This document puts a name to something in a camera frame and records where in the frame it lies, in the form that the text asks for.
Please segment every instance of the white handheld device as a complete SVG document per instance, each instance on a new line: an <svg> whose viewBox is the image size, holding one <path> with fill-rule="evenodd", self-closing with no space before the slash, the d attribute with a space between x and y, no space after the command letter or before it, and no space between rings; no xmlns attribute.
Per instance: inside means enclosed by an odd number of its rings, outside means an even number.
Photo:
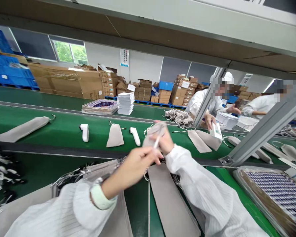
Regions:
<svg viewBox="0 0 296 237"><path fill-rule="evenodd" d="M136 145L140 146L140 139L139 139L136 128L132 128L132 127L129 128L129 132L134 136Z"/></svg>
<svg viewBox="0 0 296 237"><path fill-rule="evenodd" d="M89 125L82 124L80 125L80 129L82 130L82 140L84 142L88 142L89 141Z"/></svg>

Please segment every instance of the sign on wall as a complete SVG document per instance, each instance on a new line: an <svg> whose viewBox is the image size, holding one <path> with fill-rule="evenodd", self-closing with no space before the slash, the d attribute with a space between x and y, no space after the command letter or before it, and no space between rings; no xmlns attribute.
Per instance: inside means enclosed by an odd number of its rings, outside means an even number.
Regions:
<svg viewBox="0 0 296 237"><path fill-rule="evenodd" d="M129 58L129 50L120 49L121 50L121 66L128 67L128 58Z"/></svg>

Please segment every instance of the green conveyor belt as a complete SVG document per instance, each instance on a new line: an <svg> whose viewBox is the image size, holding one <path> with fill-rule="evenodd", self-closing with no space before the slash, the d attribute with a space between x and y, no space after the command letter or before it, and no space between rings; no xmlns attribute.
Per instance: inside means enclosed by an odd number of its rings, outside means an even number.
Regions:
<svg viewBox="0 0 296 237"><path fill-rule="evenodd" d="M151 125L150 123L145 122L111 119L113 123L118 123L121 126L121 128L127 129L122 130L124 145L106 148L106 143L110 132L109 120L107 118L101 118L97 116L81 116L75 114L56 112L54 114L57 117L54 121L52 121L52 123L26 136L25 138L22 138L18 142L40 145L54 145L62 147L90 148L129 152L131 149L137 147L133 135L129 133L129 128L135 127L137 129L141 142L143 142L145 138L144 131ZM41 116L52 117L51 113L47 111L0 106L0 134L18 125L21 125L35 117ZM80 124L83 123L89 124L90 132L88 143L82 141L82 132L79 129ZM188 149L191 152L192 156L196 159L215 160L226 156L232 150L232 148L229 148L222 144L217 151L212 151L209 153L199 153L193 145L193 143L191 142L191 140L189 139L187 133L172 133L172 131L182 131L182 129L176 126L168 126L168 128L173 141L177 145L180 145ZM278 160L272 154L270 154L270 157L272 158L275 164L283 164L282 161ZM256 163L263 162L255 158L249 158L247 161Z"/></svg>
<svg viewBox="0 0 296 237"><path fill-rule="evenodd" d="M0 101L81 111L82 105L92 100L0 86ZM139 119L165 120L164 117L162 117L162 115L164 115L163 108L169 110L167 107L143 107L135 103L132 114L122 116Z"/></svg>

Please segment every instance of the window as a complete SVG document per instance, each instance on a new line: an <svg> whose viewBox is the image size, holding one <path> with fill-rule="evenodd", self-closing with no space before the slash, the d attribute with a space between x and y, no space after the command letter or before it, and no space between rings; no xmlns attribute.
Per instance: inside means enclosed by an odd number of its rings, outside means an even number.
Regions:
<svg viewBox="0 0 296 237"><path fill-rule="evenodd" d="M57 53L58 61L73 64L88 64L84 45L52 40Z"/></svg>

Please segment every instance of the white paper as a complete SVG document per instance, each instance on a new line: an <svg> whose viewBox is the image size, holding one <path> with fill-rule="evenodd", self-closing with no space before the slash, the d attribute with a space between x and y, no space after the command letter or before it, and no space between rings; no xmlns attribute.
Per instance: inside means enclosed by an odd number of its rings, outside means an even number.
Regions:
<svg viewBox="0 0 296 237"><path fill-rule="evenodd" d="M136 87L134 85L132 85L132 84L128 84L127 89L134 92Z"/></svg>
<svg viewBox="0 0 296 237"><path fill-rule="evenodd" d="M189 85L190 85L189 82L182 81L182 87L183 87L183 88L188 88Z"/></svg>

